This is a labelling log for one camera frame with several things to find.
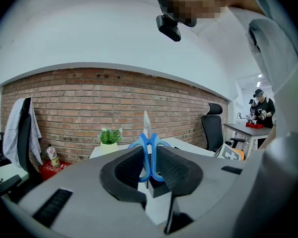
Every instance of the bottle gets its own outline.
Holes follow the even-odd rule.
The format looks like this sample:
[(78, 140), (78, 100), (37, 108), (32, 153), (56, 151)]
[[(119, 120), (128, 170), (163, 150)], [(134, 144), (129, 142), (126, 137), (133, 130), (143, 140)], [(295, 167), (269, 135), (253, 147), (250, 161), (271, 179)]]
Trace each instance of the bottle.
[(55, 148), (51, 146), (51, 144), (48, 144), (48, 149), (46, 149), (46, 152), (49, 155), (53, 168), (57, 168), (60, 165), (60, 162)]

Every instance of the white towel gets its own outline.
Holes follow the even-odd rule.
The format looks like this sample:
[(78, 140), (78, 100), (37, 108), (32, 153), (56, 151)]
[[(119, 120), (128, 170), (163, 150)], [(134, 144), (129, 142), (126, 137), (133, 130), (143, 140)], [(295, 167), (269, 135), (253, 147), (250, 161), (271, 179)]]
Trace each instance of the white towel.
[[(19, 157), (17, 153), (17, 141), (18, 141), (18, 126), (21, 118), (21, 110), (25, 98), (18, 99), (11, 110), (9, 119), (5, 128), (4, 138), (3, 138), (3, 154), (17, 167), (21, 167), (19, 163)], [(39, 130), (38, 123), (34, 114), (34, 109), (32, 105), (32, 99), (29, 108), (29, 114), (31, 115), (31, 131), (30, 131), (30, 142), (29, 148), (36, 158), (36, 160), (42, 163), (41, 160), (41, 147), (39, 145), (39, 138), (41, 138), (41, 132)]]

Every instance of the white pot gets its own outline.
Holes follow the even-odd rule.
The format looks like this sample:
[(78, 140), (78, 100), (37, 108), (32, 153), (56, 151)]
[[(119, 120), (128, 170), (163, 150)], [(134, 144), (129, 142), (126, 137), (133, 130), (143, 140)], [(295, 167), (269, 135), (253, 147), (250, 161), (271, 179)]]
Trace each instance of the white pot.
[(106, 145), (106, 144), (100, 143), (100, 152), (101, 152), (101, 155), (105, 155), (105, 154), (108, 154), (108, 153), (116, 152), (118, 150), (119, 149), (118, 149), (117, 143), (114, 143), (114, 144), (111, 144), (111, 145)]

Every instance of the white desk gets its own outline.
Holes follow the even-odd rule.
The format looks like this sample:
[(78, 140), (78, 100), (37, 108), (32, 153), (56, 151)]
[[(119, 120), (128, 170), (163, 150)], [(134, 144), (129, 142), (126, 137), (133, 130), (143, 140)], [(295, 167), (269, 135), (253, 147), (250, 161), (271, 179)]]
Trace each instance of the white desk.
[(246, 127), (246, 123), (224, 123), (224, 138), (226, 138), (228, 129), (236, 131), (246, 138), (249, 138), (249, 145), (246, 153), (247, 158), (252, 151), (254, 140), (266, 138), (271, 130), (271, 128), (266, 127), (260, 129)]
[(19, 175), (21, 177), (22, 182), (19, 183), (19, 185), (29, 179), (28, 172), (26, 172), (22, 168), (18, 168), (17, 166), (15, 166), (12, 163), (0, 167), (0, 180), (2, 179), (3, 181), (6, 181), (15, 175)]
[[(187, 152), (191, 152), (191, 153), (195, 153), (195, 154), (200, 154), (200, 155), (204, 155), (204, 156), (209, 156), (209, 157), (213, 157), (214, 152), (205, 150), (203, 148), (191, 145), (189, 143), (183, 142), (177, 138), (174, 137), (170, 137), (170, 138), (164, 138), (163, 141), (167, 142), (169, 145), (171, 145), (172, 147), (177, 147), (183, 151), (187, 151)], [(127, 147), (129, 146), (129, 144), (127, 145), (118, 145), (118, 149), (119, 150), (123, 150), (123, 149), (127, 149)], [(148, 153), (151, 153), (151, 146), (148, 146)], [(100, 150), (100, 146), (96, 146), (93, 150), (93, 152), (90, 155), (90, 159), (92, 158), (96, 158), (101, 156), (101, 150)]]
[[(172, 147), (177, 147), (183, 151), (210, 156), (213, 157), (214, 152), (210, 152), (208, 150), (202, 149), (200, 147), (191, 145), (189, 143), (183, 142), (179, 139), (176, 139), (174, 137), (170, 138), (164, 138), (165, 142), (167, 142)], [(118, 149), (126, 149), (129, 146), (127, 145), (119, 145)], [(151, 146), (148, 146), (148, 153), (151, 153)], [(94, 148), (92, 154), (90, 155), (91, 158), (96, 158), (101, 156), (100, 147), (97, 146)], [(146, 189), (146, 186), (144, 183), (138, 184), (138, 191), (144, 193), (147, 198), (147, 204), (146, 204), (146, 214), (149, 216), (149, 218), (154, 222), (156, 225), (161, 225), (165, 223), (168, 219), (169, 214), (169, 207), (170, 207), (170, 201), (171, 201), (171, 192), (164, 194), (162, 196), (153, 198), (150, 194), (150, 191)]]

